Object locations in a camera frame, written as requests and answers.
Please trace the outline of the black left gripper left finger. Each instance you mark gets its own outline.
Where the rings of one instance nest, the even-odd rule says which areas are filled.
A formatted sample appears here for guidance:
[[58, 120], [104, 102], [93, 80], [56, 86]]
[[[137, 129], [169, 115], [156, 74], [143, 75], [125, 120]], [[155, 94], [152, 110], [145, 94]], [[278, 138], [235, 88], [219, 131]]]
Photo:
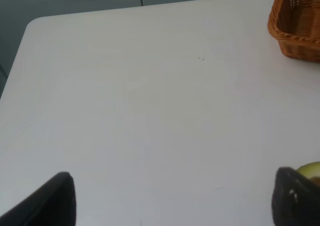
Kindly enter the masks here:
[[76, 225], [74, 179], [59, 172], [0, 217], [1, 225]]

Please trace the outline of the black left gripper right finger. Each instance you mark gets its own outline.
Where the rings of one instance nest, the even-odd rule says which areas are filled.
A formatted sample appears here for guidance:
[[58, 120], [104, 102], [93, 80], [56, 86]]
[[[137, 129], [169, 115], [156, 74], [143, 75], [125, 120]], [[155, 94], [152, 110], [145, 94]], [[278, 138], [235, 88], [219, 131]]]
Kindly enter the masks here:
[[275, 175], [271, 212], [275, 225], [319, 225], [319, 185], [290, 167]]

